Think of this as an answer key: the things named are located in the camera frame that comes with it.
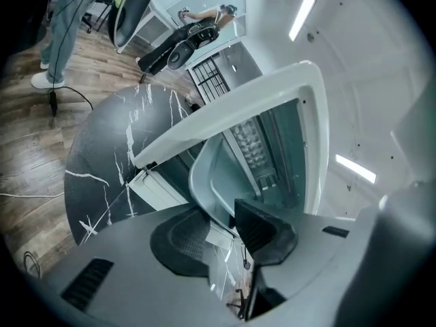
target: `ceiling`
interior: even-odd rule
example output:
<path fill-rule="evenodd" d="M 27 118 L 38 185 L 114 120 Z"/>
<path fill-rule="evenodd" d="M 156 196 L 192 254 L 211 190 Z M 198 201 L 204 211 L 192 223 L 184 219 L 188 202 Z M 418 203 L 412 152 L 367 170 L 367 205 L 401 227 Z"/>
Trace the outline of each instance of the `ceiling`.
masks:
<path fill-rule="evenodd" d="M 330 162 L 319 214 L 356 217 L 413 180 L 390 132 L 429 81 L 433 54 L 396 0 L 317 0 L 292 42 L 301 1 L 246 0 L 243 44 L 264 74 L 305 59 L 320 67 Z M 376 173 L 375 184 L 339 165 L 336 154 Z"/>

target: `person's arm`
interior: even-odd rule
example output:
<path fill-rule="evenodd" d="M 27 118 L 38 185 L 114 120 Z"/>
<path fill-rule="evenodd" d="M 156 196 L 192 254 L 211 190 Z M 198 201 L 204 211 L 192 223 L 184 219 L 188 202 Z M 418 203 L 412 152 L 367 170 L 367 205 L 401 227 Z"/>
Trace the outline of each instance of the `person's arm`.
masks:
<path fill-rule="evenodd" d="M 216 18 L 217 17 L 217 10 L 210 10 L 203 12 L 202 14 L 193 14 L 191 12 L 182 12 L 181 17 L 190 17 L 192 19 L 200 20 L 208 17 Z"/>

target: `black marble tabletop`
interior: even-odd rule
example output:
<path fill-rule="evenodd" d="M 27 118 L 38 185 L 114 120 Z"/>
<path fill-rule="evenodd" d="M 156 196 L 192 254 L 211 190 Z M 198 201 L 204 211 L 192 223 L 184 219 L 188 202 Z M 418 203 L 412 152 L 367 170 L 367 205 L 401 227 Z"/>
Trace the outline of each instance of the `black marble tabletop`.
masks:
<path fill-rule="evenodd" d="M 154 211 L 127 186 L 137 172 L 131 159 L 190 113 L 182 95 L 150 84 L 114 93 L 92 111 L 65 171 L 65 207 L 78 244 L 116 221 Z"/>

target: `person's leg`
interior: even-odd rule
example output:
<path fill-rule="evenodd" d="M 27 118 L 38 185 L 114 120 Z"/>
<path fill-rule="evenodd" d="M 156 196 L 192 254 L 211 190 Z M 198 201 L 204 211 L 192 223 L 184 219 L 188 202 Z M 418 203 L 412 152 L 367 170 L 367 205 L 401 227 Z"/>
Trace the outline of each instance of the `person's leg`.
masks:
<path fill-rule="evenodd" d="M 153 51 L 143 56 L 139 61 L 139 68 L 143 72 L 146 72 L 154 62 L 156 62 L 160 56 L 162 56 L 165 52 L 174 48 L 180 41 L 184 40 L 187 36 L 187 31 L 185 27 L 182 27 L 176 30 L 171 36 L 169 36 L 161 45 L 156 47 Z"/>
<path fill-rule="evenodd" d="M 53 14 L 53 26 L 50 28 L 51 42 L 41 53 L 43 63 L 50 63 L 50 65 L 46 73 L 34 75 L 32 78 L 34 87 L 49 88 L 47 82 L 54 84 L 55 87 L 63 85 L 63 70 L 71 57 L 82 17 L 94 1 L 59 0 Z"/>

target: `wooden floor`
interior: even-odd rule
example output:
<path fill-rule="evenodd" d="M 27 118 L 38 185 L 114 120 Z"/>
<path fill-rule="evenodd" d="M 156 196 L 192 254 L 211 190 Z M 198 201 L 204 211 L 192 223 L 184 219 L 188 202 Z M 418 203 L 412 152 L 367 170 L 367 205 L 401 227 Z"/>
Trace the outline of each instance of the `wooden floor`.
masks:
<path fill-rule="evenodd" d="M 80 30 L 74 54 L 65 70 L 66 85 L 98 105 L 115 91 L 138 84 L 141 76 L 134 59 L 150 48 L 134 40 L 117 54 L 105 32 Z M 63 192 L 65 162 L 76 132 L 91 109 L 73 91 L 57 91 L 59 110 L 52 118 L 47 90 L 34 89 L 32 75 L 40 72 L 39 52 L 48 41 L 16 54 L 3 75 L 0 87 L 0 193 L 55 195 Z M 197 100 L 187 72 L 163 72 L 150 83 L 174 88 Z M 30 251 L 47 272 L 75 246 L 58 198 L 10 198 L 0 196 L 0 233 L 19 266 Z"/>

